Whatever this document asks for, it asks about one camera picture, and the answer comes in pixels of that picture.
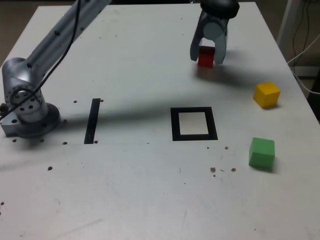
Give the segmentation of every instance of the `table surface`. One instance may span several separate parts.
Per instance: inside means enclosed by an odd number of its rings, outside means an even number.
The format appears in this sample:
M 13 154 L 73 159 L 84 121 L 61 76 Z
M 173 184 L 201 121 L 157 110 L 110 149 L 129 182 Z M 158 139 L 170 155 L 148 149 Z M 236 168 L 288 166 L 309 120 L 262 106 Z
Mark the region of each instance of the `table surface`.
M 67 10 L 39 7 L 8 58 Z M 189 56 L 200 12 L 113 5 L 74 43 L 43 87 L 67 124 L 44 142 L 0 133 L 1 239 L 320 238 L 319 124 L 260 11 L 240 4 L 213 70 Z M 270 81 L 281 95 L 263 110 L 253 94 Z M 94 98 L 98 144 L 84 144 Z M 171 108 L 184 107 L 211 107 L 218 140 L 173 141 Z M 202 131 L 195 119 L 183 128 Z M 253 137 L 275 140 L 272 171 L 248 165 Z

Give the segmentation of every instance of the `black tape strip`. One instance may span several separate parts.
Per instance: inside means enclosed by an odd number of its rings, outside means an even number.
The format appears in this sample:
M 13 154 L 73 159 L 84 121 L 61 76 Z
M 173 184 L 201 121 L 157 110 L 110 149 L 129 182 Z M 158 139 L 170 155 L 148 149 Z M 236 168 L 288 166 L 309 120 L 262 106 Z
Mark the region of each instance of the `black tape strip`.
M 86 132 L 84 137 L 84 144 L 94 144 L 99 115 L 100 100 L 100 98 L 92 99 L 88 124 L 86 126 Z

